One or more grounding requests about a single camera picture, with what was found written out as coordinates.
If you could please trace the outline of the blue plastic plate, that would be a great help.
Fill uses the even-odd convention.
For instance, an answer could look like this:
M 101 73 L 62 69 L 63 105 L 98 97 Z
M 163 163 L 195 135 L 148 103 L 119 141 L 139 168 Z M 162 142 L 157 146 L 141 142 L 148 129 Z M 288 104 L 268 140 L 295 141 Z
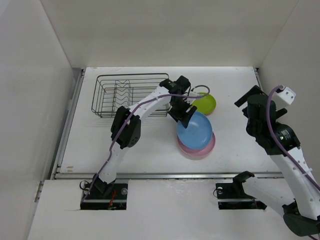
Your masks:
M 213 128 L 206 115 L 196 111 L 185 128 L 181 121 L 177 122 L 178 139 L 188 148 L 200 150 L 212 139 Z

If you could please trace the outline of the green plastic plate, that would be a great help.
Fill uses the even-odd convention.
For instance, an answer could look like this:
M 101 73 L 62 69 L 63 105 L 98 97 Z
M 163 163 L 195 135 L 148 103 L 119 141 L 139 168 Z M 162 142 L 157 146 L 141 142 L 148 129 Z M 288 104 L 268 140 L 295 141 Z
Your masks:
M 211 94 L 208 94 L 205 97 L 195 99 L 191 105 L 196 106 L 198 112 L 210 115 L 216 109 L 217 102 Z

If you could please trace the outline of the pink plastic plate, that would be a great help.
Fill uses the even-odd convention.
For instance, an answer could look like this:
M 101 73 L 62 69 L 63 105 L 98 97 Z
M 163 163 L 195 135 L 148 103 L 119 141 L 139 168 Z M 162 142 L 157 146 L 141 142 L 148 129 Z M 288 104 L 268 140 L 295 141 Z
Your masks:
M 191 149 L 187 146 L 185 146 L 180 139 L 177 137 L 177 145 L 180 148 L 180 150 L 187 156 L 191 157 L 192 159 L 200 160 L 208 156 L 212 150 L 214 149 L 216 144 L 216 137 L 215 134 L 212 133 L 212 138 L 208 145 L 202 149 Z

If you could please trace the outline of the grey wire dish rack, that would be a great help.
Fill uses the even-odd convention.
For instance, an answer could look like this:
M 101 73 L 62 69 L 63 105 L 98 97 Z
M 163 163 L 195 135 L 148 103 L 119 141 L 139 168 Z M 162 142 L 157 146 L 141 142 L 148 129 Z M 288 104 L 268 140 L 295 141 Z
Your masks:
M 114 118 L 119 107 L 128 108 L 152 93 L 167 73 L 103 74 L 96 78 L 91 111 L 100 118 Z

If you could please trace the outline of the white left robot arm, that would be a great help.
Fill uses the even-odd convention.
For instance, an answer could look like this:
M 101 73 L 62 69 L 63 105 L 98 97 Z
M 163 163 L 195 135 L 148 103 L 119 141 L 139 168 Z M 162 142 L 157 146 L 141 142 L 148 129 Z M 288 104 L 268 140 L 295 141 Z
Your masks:
M 129 107 L 118 108 L 111 126 L 111 144 L 109 156 L 94 175 L 90 188 L 100 198 L 107 198 L 112 192 L 112 182 L 117 176 L 117 168 L 124 155 L 138 143 L 141 137 L 143 121 L 160 107 L 169 104 L 168 114 L 186 128 L 196 111 L 191 103 L 202 96 L 192 92 L 188 95 L 191 84 L 187 78 L 180 76 L 178 80 L 165 79 L 149 95 Z

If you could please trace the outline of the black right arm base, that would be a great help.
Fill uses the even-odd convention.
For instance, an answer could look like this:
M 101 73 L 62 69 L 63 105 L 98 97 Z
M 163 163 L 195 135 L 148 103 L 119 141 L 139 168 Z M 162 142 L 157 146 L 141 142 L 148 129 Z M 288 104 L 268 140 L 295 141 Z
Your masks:
M 236 192 L 236 185 L 231 182 L 217 182 L 213 196 L 217 198 L 219 210 L 265 210 L 265 205 L 260 200 L 245 193 Z

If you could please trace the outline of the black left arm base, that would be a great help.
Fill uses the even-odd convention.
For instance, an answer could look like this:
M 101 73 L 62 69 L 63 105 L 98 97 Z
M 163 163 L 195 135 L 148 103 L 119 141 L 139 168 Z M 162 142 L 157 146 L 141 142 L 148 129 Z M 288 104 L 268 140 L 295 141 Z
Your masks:
M 118 211 L 127 209 L 128 182 L 114 183 L 108 195 L 93 187 L 85 200 L 80 201 L 81 210 Z

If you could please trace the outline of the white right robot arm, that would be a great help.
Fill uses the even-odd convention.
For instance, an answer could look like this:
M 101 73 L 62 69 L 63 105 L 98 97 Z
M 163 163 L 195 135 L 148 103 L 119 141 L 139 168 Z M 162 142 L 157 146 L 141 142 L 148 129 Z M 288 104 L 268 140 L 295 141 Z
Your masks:
M 249 171 L 233 177 L 231 190 L 237 197 L 252 197 L 272 208 L 295 235 L 313 238 L 320 234 L 320 185 L 293 129 L 277 121 L 288 112 L 286 107 L 295 97 L 283 85 L 273 88 L 270 94 L 255 85 L 234 103 L 237 107 L 247 104 L 242 110 L 247 118 L 246 132 L 277 165 L 293 196 L 284 195 Z

